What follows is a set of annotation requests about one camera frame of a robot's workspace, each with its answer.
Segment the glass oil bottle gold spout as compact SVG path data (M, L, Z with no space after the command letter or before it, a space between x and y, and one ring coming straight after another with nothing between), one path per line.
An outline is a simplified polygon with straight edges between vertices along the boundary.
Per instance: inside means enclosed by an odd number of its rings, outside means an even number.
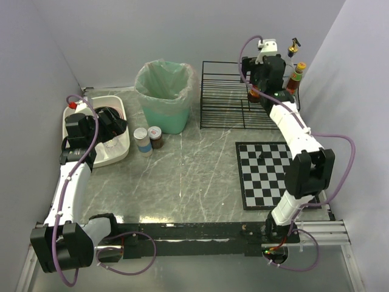
M293 38L292 39L292 45L288 47L287 55L286 55L286 57L284 59L285 63L286 63L284 76L286 78L289 78L290 75L294 71L294 60L293 60L293 58L294 58L295 54L298 52L300 47L301 47L301 44L300 44L299 40L297 38Z

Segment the silver lid spice jar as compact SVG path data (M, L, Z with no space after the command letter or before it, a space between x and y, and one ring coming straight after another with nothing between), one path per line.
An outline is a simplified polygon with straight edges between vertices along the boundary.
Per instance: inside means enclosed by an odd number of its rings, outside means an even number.
M162 136L162 130L159 127L149 127L148 135L153 149L160 149L163 147L164 140Z

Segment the brown sauce bottle yellow cap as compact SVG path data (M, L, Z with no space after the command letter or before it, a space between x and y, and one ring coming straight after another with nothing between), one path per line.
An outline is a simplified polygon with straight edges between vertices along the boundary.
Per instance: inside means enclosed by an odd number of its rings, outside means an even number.
M291 95L294 95L295 92L297 91L297 89L299 88L305 69L306 69L306 63L299 62L299 63L297 63L292 74L290 75L290 77L287 81L287 84L286 84L286 90Z

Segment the red lid sauce jar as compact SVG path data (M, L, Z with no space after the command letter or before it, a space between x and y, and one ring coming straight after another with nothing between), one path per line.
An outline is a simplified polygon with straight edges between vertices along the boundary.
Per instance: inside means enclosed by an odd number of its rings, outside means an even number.
M250 103L260 103L261 96L259 94L259 89L257 86L253 85L251 89L247 90L247 98Z

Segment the black small plate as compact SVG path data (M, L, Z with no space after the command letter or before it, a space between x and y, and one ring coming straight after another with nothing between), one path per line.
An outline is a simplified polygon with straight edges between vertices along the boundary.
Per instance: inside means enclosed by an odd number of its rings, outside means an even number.
M119 112L116 109L114 109L113 107L101 106L101 107L95 108L94 110L98 116L105 114L107 116L120 117Z

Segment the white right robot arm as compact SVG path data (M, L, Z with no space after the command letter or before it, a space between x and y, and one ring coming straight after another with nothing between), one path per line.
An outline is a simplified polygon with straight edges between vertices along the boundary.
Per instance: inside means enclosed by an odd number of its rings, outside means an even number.
M311 135L294 96L283 87L286 63L280 54L264 57L262 63L253 57L242 57L238 67L242 80L249 82L249 100L261 104L281 131L292 155L284 175L286 190L266 220L268 235L286 235L292 217L304 204L314 203L315 197L328 188L335 154Z

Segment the white jar blue label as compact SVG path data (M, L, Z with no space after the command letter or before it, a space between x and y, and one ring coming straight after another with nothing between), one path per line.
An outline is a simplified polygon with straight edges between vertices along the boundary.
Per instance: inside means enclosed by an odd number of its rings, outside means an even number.
M133 132L137 148L143 157L149 157L153 153L153 148L146 128L136 128Z

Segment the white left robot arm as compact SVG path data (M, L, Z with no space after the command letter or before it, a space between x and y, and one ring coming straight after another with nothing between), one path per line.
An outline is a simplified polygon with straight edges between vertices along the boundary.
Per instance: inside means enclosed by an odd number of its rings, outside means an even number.
M31 231L30 242L45 273L84 268L94 259L94 248L106 237L119 233L112 213L79 223L81 199L97 157L95 144L114 140L127 129L127 121L111 107L95 109L96 116L73 113L64 120L67 135L61 144L60 178L49 215Z

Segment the clear wine glass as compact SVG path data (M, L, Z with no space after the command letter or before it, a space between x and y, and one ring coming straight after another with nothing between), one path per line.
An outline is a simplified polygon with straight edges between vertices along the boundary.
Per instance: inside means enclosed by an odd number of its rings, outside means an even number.
M120 156L125 150L125 147L122 145L118 137L115 137L109 141L104 142L103 147L106 156L110 158L114 156Z

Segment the pink plate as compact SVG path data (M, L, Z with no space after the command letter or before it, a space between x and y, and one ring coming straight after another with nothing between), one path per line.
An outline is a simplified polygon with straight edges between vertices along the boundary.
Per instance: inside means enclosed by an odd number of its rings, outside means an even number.
M125 120L125 118L124 118L124 110L122 110L121 108L119 108L117 106L109 106L109 107L113 107L115 110L117 110L119 112L120 117L116 117L117 119Z

